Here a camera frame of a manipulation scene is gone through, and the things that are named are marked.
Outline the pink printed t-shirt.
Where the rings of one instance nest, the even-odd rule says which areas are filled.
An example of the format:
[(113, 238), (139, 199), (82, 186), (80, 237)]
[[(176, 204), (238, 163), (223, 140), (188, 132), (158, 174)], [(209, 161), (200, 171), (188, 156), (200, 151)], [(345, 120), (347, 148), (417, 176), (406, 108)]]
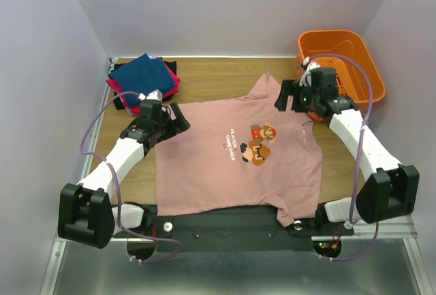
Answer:
[(189, 129), (155, 147), (159, 215), (269, 204), (285, 227), (314, 217), (322, 150), (307, 115), (275, 107), (280, 90), (264, 72), (245, 96), (181, 104)]

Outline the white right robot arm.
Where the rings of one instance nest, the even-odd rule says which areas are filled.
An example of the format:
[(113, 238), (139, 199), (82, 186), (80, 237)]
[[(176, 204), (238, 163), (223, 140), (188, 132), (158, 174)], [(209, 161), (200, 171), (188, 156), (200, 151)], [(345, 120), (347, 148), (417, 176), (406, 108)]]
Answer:
[(357, 175), (364, 178), (362, 189), (354, 188), (350, 197), (326, 202), (316, 210), (313, 225), (318, 232), (328, 234), (338, 223), (351, 229), (358, 221), (371, 224), (413, 213), (418, 169), (403, 165), (388, 152), (350, 97), (340, 97), (332, 85), (315, 88), (284, 80), (275, 107), (320, 114), (356, 160)]

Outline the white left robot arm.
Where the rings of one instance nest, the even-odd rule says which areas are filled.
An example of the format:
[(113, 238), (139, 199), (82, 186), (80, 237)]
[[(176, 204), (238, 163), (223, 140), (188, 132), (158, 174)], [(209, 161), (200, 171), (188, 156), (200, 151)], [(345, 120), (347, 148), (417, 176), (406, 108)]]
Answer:
[(140, 104), (140, 114), (120, 133), (101, 163), (76, 184), (62, 188), (58, 235), (96, 248), (105, 247), (113, 235), (130, 229), (136, 236), (151, 231), (151, 219), (138, 204), (111, 202), (121, 195), (121, 182), (158, 143), (186, 130), (190, 124), (177, 103), (155, 99)]

